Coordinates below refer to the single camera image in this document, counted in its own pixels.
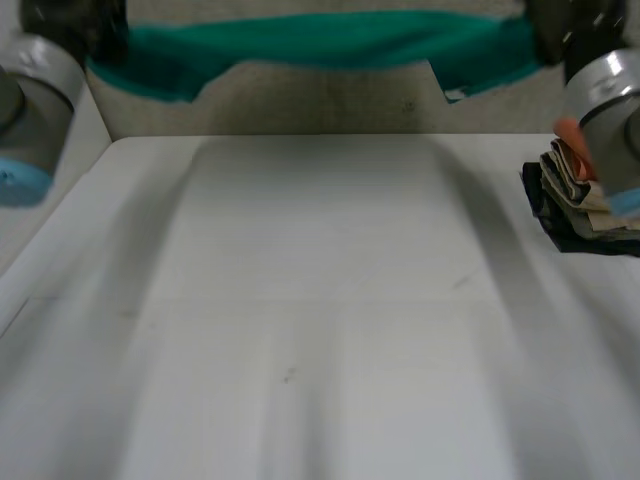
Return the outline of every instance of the gray wall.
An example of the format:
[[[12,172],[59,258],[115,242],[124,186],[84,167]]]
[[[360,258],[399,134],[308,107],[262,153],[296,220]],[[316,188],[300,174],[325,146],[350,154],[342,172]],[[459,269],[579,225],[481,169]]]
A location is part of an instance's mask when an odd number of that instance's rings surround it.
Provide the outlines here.
[[[16,0],[0,0],[0,33]],[[637,2],[629,2],[636,7]],[[318,11],[438,8],[506,15],[515,0],[129,0],[135,21],[171,24]],[[640,41],[640,11],[630,31]],[[134,135],[379,132],[546,132],[562,110],[558,71],[449,106],[427,65],[376,74],[337,74],[242,65],[192,105],[167,105],[92,90],[114,139]]]

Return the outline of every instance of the white table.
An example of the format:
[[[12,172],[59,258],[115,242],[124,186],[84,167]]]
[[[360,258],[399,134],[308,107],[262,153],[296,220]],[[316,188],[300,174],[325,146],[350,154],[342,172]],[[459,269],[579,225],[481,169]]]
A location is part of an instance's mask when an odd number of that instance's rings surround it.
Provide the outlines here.
[[[0,478],[637,479],[639,265],[555,251],[549,140],[115,143],[0,279]]]

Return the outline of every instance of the orange fabric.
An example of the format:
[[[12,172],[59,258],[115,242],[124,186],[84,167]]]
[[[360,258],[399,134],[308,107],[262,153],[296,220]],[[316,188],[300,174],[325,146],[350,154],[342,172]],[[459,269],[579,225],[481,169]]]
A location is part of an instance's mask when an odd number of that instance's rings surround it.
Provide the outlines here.
[[[575,118],[563,117],[556,122],[553,132],[573,150],[571,166],[580,181],[596,181],[596,172],[591,166],[591,154],[587,147],[580,124]]]

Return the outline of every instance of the green cloth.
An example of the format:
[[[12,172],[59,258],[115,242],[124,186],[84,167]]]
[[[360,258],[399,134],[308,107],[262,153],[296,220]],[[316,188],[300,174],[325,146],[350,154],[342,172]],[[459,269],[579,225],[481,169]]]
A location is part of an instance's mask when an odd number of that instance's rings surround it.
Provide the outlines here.
[[[435,11],[309,14],[186,27],[137,26],[120,66],[92,64],[103,80],[164,101],[193,101],[245,61],[340,71],[429,61],[441,88],[462,97],[539,68],[524,18]]]

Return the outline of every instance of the stack of folded fabric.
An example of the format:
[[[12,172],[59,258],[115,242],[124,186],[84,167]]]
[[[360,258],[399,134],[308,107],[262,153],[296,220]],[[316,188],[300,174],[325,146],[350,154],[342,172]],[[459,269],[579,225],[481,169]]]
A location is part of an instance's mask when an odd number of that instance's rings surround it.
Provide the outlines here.
[[[559,137],[539,163],[522,170],[529,203],[561,252],[640,257],[640,221],[614,217],[595,172],[578,122],[561,119]]]

